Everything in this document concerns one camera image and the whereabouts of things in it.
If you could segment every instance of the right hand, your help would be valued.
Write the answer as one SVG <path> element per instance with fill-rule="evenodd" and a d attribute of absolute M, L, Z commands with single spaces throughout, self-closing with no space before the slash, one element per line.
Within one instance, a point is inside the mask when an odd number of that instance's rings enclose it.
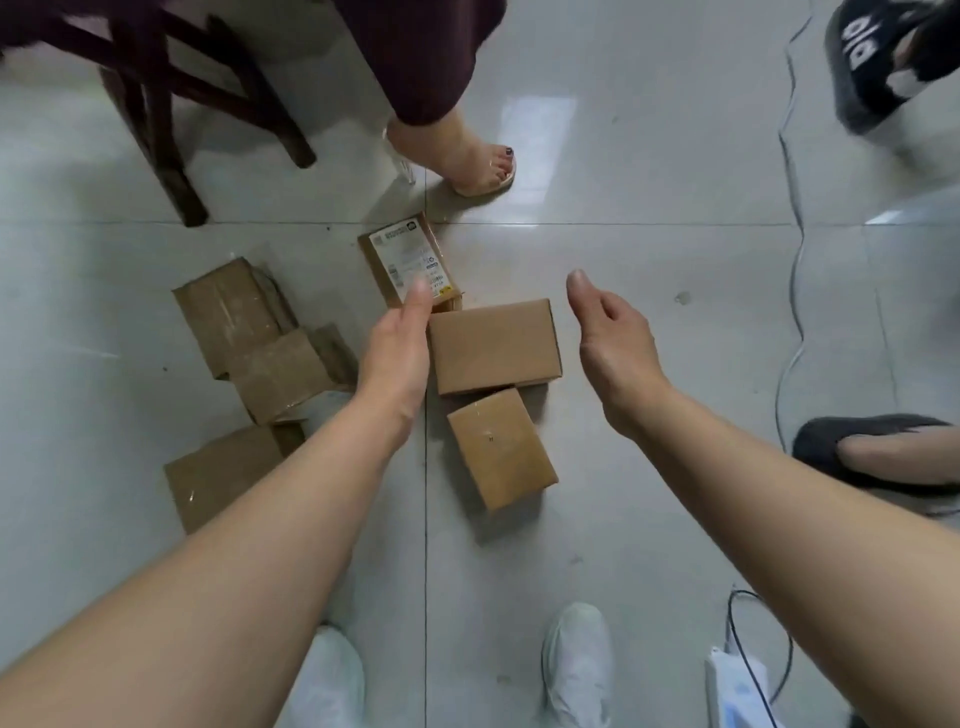
<path fill-rule="evenodd" d="M 580 322 L 584 372 L 607 422 L 633 437 L 644 407 L 670 387 L 650 325 L 615 293 L 596 288 L 582 270 L 566 277 L 566 295 Z"/>

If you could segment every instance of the white sneaker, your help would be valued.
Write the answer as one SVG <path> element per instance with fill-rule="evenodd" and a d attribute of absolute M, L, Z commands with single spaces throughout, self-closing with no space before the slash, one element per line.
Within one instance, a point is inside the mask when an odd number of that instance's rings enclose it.
<path fill-rule="evenodd" d="M 366 680 L 360 655 L 333 627 L 321 627 L 287 698 L 296 728 L 361 728 Z"/>
<path fill-rule="evenodd" d="M 547 721 L 563 728 L 611 724 L 613 645 L 600 610 L 574 602 L 543 640 Z"/>

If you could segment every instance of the small cardboard box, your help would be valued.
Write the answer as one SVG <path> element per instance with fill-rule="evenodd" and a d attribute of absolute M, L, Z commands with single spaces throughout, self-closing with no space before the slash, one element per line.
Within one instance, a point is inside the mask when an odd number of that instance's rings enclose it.
<path fill-rule="evenodd" d="M 242 257 L 191 280 L 174 296 L 217 379 L 228 377 L 233 357 L 297 327 L 274 280 Z"/>
<path fill-rule="evenodd" d="M 403 305 L 417 275 L 433 288 L 435 311 L 457 310 L 462 295 L 444 262 L 437 238 L 421 212 L 357 238 L 380 293 L 390 308 Z"/>
<path fill-rule="evenodd" d="M 230 380 L 258 425 L 321 392 L 356 387 L 357 362 L 334 326 L 298 328 L 232 359 Z"/>
<path fill-rule="evenodd" d="M 543 384 L 564 375 L 550 301 L 528 301 L 430 317 L 442 395 Z"/>
<path fill-rule="evenodd" d="M 246 493 L 303 440 L 297 423 L 247 427 L 164 466 L 187 534 Z"/>
<path fill-rule="evenodd" d="M 494 511 L 557 482 L 516 389 L 505 389 L 447 415 L 480 496 Z"/>

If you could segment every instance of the left hand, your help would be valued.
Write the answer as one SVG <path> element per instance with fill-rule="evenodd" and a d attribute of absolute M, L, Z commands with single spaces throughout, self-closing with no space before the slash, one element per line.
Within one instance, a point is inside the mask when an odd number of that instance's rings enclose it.
<path fill-rule="evenodd" d="M 367 352 L 360 363 L 357 398 L 386 406 L 398 415 L 406 442 L 426 393 L 430 375 L 430 351 L 426 325 L 433 310 L 433 291 L 426 279 L 418 279 L 407 293 L 402 308 L 392 308 L 373 327 Z"/>

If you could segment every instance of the black cable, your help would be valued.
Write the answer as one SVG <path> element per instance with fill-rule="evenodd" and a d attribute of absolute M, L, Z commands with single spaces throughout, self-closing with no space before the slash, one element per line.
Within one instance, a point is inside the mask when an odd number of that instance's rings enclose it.
<path fill-rule="evenodd" d="M 783 676 L 781 677 L 780 682 L 777 684 L 777 689 L 774 690 L 773 696 L 769 701 L 767 701 L 767 696 L 763 694 L 763 689 L 760 687 L 760 681 L 756 679 L 756 675 L 754 675 L 754 669 L 750 667 L 750 661 L 747 659 L 747 653 L 743 649 L 743 643 L 740 641 L 740 636 L 736 633 L 736 622 L 733 620 L 733 601 L 739 596 L 749 596 L 753 599 L 756 599 L 761 604 L 764 602 L 763 599 L 760 598 L 759 594 L 756 592 L 751 592 L 749 589 L 731 589 L 730 596 L 727 598 L 727 629 L 733 637 L 733 642 L 736 644 L 737 650 L 740 652 L 740 657 L 743 659 L 743 664 L 746 666 L 747 672 L 750 673 L 750 679 L 754 681 L 754 687 L 760 696 L 760 700 L 763 701 L 763 708 L 767 712 L 767 717 L 770 718 L 770 724 L 774 728 L 778 728 L 777 719 L 774 718 L 774 712 L 770 706 L 777 700 L 778 697 L 780 697 L 780 693 L 783 692 L 783 688 L 786 686 L 786 681 L 789 679 L 790 672 L 793 669 L 793 638 L 789 635 L 789 633 L 787 634 L 788 647 L 786 667 L 783 669 Z"/>

